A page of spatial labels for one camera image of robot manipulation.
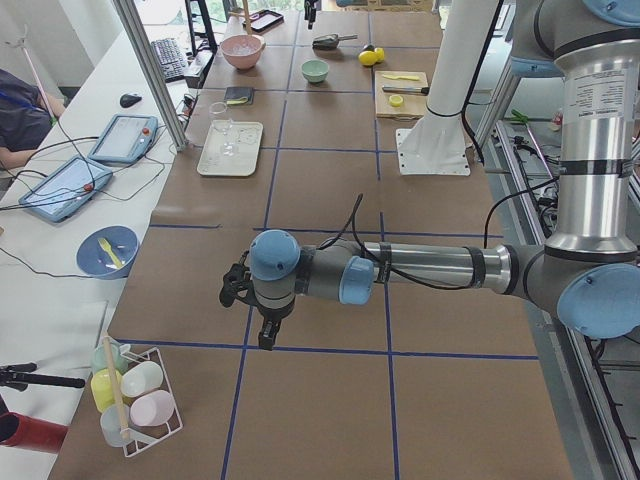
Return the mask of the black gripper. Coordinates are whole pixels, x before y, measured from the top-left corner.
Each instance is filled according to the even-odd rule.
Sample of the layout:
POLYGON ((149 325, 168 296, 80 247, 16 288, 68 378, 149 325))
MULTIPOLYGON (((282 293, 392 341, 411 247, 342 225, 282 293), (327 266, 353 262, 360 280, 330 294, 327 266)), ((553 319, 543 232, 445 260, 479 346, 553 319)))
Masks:
POLYGON ((258 305, 258 311, 263 317, 263 325, 258 334, 258 346, 260 349, 273 349, 281 329, 282 320, 292 313, 294 305, 294 302, 289 302, 287 305, 278 308, 258 305))

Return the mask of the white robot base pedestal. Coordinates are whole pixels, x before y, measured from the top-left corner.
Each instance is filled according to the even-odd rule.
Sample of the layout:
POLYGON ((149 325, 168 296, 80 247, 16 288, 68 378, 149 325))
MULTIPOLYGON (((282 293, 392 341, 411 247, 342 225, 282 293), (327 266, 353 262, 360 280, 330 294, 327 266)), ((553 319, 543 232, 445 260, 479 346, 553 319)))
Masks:
POLYGON ((476 70, 490 43, 502 3, 457 0, 451 3, 426 111, 410 130, 399 129, 402 175, 468 176, 462 120, 476 70))

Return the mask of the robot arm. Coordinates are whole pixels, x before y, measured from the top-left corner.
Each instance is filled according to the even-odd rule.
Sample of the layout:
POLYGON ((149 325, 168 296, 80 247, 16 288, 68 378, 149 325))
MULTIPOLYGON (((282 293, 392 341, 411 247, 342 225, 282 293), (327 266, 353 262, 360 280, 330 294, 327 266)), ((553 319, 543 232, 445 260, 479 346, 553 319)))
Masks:
MULTIPOLYGON (((268 53, 284 73, 288 92, 264 117, 275 143, 267 152, 274 172, 262 194, 249 198, 265 214, 226 244, 228 257, 253 238, 282 227, 303 246, 326 241, 322 261, 351 258, 359 248, 346 217, 364 202, 358 233, 370 247, 380 241, 456 247, 462 252, 502 242, 501 226, 483 168, 467 159, 463 104, 491 41, 496 3, 458 1, 453 25, 440 27, 422 13, 321 13, 316 29, 302 25, 292 40, 268 53), (353 52, 329 57, 333 75, 325 86, 304 87, 294 71, 311 55, 315 32, 358 33, 387 51, 386 67, 425 72, 435 90, 420 101, 425 134, 454 128, 451 149, 428 147, 427 161, 410 170, 397 157, 395 124, 374 115, 373 71, 353 52)), ((373 285, 363 305, 339 301, 340 275, 318 274, 284 321, 284 351, 385 356, 399 352, 528 355, 532 348, 518 301, 467 284, 438 284, 433 272, 397 264, 393 285, 373 285)))

